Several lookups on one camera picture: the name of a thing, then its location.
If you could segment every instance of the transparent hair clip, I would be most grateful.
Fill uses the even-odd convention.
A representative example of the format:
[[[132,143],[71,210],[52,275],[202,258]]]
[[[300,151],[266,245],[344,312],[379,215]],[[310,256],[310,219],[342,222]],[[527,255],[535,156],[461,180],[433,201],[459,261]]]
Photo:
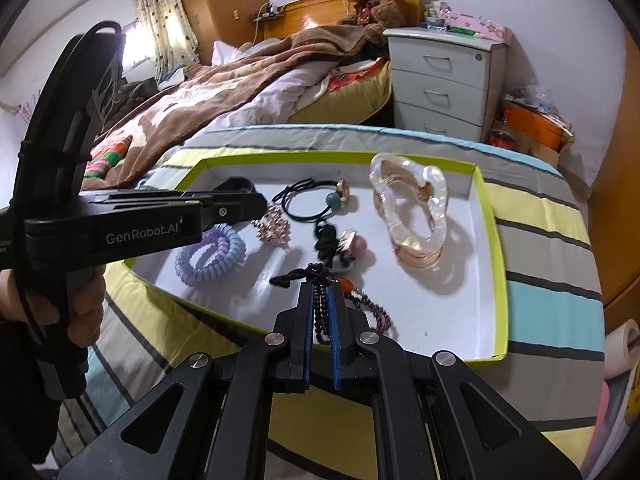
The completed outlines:
[[[379,153],[371,159],[369,179],[378,214],[386,222],[391,245],[401,265],[412,269],[434,266],[442,254],[447,237],[447,205],[449,192],[442,170],[422,166],[404,156]],[[398,204],[392,184],[409,187],[427,216],[429,237],[409,230],[398,215]]]

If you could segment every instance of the orange box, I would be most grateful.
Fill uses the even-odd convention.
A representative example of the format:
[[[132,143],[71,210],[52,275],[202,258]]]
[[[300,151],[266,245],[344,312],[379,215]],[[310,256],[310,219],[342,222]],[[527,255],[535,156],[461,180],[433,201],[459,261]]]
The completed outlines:
[[[531,137],[539,144],[555,152],[560,150],[564,137],[562,128],[537,111],[516,103],[505,102],[504,122],[508,127]]]

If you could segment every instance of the drawer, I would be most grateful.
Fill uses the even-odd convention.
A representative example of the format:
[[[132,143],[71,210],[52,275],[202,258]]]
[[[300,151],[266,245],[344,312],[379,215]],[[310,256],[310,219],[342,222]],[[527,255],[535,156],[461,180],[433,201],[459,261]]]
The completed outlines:
[[[482,125],[486,90],[414,72],[391,71],[396,101]]]
[[[396,102],[394,104],[396,128],[413,130],[414,132],[429,132],[441,134],[457,139],[479,142],[482,128],[474,124],[465,123],[447,115]]]
[[[441,41],[389,38],[391,68],[489,88],[491,53]]]

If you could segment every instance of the teal bead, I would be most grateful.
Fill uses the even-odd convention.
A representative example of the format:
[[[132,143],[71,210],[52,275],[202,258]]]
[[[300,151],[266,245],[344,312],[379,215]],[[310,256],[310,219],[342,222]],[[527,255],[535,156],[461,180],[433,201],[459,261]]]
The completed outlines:
[[[337,192],[329,193],[326,196],[326,204],[331,209],[340,209],[342,202],[340,201],[340,195]]]

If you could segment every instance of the curtain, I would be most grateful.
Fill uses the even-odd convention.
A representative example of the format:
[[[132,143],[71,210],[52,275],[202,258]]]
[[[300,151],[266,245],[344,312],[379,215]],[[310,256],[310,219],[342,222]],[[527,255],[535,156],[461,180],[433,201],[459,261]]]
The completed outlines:
[[[156,81],[188,62],[199,62],[196,39],[182,0],[133,0],[138,21],[154,43]]]

